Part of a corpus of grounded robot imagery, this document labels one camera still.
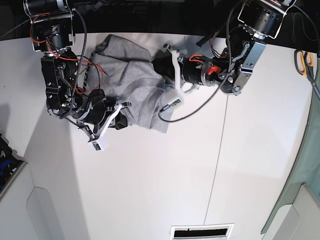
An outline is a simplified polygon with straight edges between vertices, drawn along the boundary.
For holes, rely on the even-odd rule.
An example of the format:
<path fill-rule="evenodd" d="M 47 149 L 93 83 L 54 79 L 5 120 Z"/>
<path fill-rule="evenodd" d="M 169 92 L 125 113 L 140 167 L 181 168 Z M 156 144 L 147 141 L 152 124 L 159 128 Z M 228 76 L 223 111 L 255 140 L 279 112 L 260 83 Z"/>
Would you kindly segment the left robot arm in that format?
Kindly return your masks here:
<path fill-rule="evenodd" d="M 155 71 L 171 80 L 198 86 L 220 86 L 228 95 L 238 95 L 253 74 L 254 66 L 266 48 L 266 38 L 275 39 L 294 0 L 243 0 L 237 15 L 239 25 L 230 28 L 234 11 L 226 22 L 226 48 L 213 57 L 185 56 L 172 47 L 163 47 L 168 56 L 153 60 Z"/>

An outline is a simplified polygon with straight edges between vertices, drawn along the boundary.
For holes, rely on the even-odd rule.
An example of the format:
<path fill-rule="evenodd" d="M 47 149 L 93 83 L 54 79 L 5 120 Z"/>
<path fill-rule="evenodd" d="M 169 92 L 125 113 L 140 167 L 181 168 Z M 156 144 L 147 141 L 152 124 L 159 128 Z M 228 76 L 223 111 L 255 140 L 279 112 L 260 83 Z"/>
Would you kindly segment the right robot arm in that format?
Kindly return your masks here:
<path fill-rule="evenodd" d="M 97 138 L 103 128 L 121 130 L 128 126 L 122 113 L 111 117 L 119 106 L 114 97 L 106 96 L 101 88 L 105 70 L 85 56 L 86 43 L 80 55 L 72 51 L 75 43 L 73 18 L 78 15 L 87 35 L 87 26 L 74 3 L 68 0 L 25 0 L 24 12 L 30 18 L 29 35 L 35 52 L 42 52 L 41 71 L 45 81 L 46 107 L 50 114 L 66 119 Z M 79 86 L 82 66 L 87 72 L 97 71 L 98 85 L 92 90 Z"/>

